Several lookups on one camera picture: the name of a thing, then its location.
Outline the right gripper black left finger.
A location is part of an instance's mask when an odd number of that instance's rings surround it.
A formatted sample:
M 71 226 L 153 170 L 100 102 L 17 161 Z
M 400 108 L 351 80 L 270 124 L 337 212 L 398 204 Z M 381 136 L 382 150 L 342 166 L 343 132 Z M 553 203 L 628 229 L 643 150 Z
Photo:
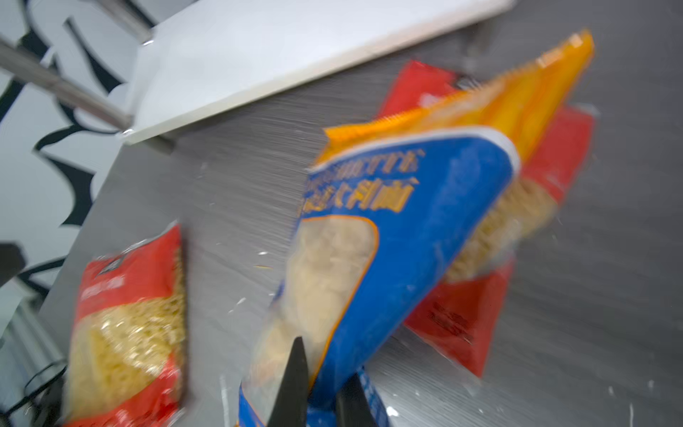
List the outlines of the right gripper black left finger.
M 309 396 L 309 370 L 304 342 L 293 340 L 268 427 L 305 427 Z

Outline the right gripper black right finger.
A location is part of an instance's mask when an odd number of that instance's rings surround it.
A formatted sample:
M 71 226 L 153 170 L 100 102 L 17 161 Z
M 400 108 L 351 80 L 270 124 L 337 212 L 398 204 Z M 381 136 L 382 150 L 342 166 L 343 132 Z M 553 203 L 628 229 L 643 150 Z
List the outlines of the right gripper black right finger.
M 351 377 L 335 396 L 337 427 L 377 427 L 359 374 Z

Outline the blue orecchiette pasta bag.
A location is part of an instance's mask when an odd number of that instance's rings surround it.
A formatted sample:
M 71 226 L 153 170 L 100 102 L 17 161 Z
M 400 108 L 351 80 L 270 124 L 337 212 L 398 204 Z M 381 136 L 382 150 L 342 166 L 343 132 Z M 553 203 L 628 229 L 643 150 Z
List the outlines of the blue orecchiette pasta bag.
M 479 88 L 337 126 L 309 168 L 284 279 L 242 380 L 238 424 L 267 426 L 293 340 L 309 370 L 306 426 L 336 426 L 367 361 L 445 276 L 528 160 L 594 53 L 588 31 Z

